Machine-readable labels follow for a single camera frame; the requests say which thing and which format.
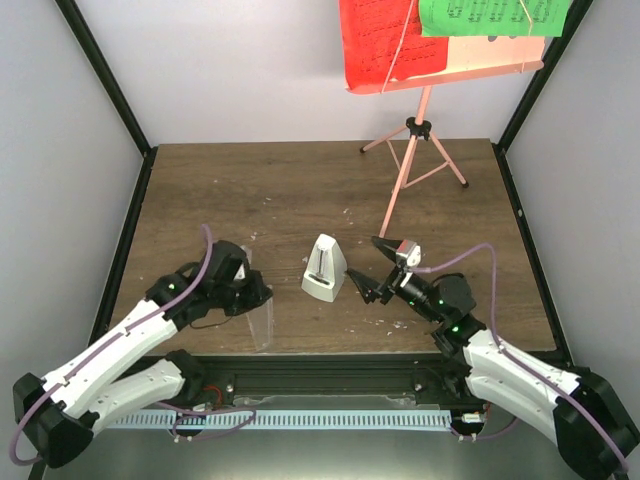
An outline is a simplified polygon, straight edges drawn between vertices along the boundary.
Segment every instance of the green sheet music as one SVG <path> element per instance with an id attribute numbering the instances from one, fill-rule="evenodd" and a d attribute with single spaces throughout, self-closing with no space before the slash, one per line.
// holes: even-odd
<path id="1" fill-rule="evenodd" d="M 570 0 L 523 0 L 532 36 L 559 37 Z M 424 37 L 527 36 L 529 19 L 520 0 L 420 0 Z"/>

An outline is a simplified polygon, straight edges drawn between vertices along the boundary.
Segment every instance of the red paper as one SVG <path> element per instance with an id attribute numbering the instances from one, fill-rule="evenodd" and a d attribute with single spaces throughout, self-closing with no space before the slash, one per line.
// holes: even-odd
<path id="1" fill-rule="evenodd" d="M 414 0 L 390 78 L 404 80 L 447 68 L 448 37 L 422 37 Z M 384 84 L 400 43 L 411 0 L 340 0 L 345 76 L 350 89 Z"/>

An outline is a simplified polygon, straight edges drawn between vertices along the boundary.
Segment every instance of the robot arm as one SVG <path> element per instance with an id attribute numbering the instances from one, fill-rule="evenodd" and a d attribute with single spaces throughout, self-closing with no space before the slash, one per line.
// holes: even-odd
<path id="1" fill-rule="evenodd" d="M 606 380 L 588 369 L 573 373 L 554 368 L 488 330 L 471 314 L 476 303 L 463 275 L 427 282 L 412 272 L 421 259 L 415 242 L 372 241 L 395 263 L 392 272 L 383 283 L 351 269 L 348 275 L 366 303 L 379 299 L 386 304 L 398 296 L 420 316 L 440 324 L 432 336 L 445 356 L 464 367 L 462 393 L 498 405 L 536 428 L 582 478 L 606 479 L 620 468 L 605 436 L 626 457 L 640 443 L 640 432 Z M 595 419 L 604 436 L 579 409 Z"/>
<path id="2" fill-rule="evenodd" d="M 122 322 L 70 362 L 42 378 L 27 373 L 14 384 L 16 422 L 47 465 L 67 464 L 95 435 L 124 415 L 161 400 L 179 398 L 188 403 L 195 398 L 202 390 L 204 373 L 184 350 L 117 379 L 140 357 L 210 309 L 221 308 L 227 316 L 236 316 L 272 297 L 240 247 L 221 240 L 210 248 L 208 262 L 187 264 L 158 279 Z M 191 293 L 176 303 L 192 284 Z"/>

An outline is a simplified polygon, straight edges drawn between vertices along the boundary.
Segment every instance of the perforated metal strip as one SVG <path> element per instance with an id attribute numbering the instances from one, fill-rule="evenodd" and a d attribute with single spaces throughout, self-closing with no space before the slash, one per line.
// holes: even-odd
<path id="1" fill-rule="evenodd" d="M 224 430 L 248 419 L 251 413 L 211 415 L 187 419 L 181 429 Z M 140 410 L 114 422 L 109 428 L 157 430 L 171 428 L 176 413 Z M 449 431 L 451 413 L 440 410 L 259 410 L 246 430 L 418 430 Z"/>

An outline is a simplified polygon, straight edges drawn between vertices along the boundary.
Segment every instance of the wooden table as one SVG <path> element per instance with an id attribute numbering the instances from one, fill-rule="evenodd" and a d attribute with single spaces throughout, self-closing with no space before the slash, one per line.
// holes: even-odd
<path id="1" fill-rule="evenodd" d="M 116 302 L 112 326 L 155 280 L 204 253 L 199 233 L 247 245 L 253 266 L 274 289 L 273 353 L 434 351 L 430 325 L 403 302 L 365 305 L 346 281 L 334 303 L 300 288 L 318 234 L 334 236 L 350 266 L 382 280 L 392 264 L 370 243 L 378 231 L 396 166 L 386 149 L 361 155 L 364 142 L 163 145 L 153 168 Z M 397 142 L 400 148 L 406 142 Z M 403 192 L 387 238 L 417 241 L 423 265 L 440 264 L 480 242 L 498 252 L 500 333 L 528 350 L 554 343 L 527 255 L 488 140 L 443 141 L 471 187 L 451 172 Z M 420 142 L 415 175 L 436 161 Z M 479 253 L 458 267 L 467 275 L 488 321 L 490 257 Z M 211 312 L 199 323 L 224 320 Z M 244 316 L 207 330 L 184 329 L 156 352 L 250 353 Z"/>

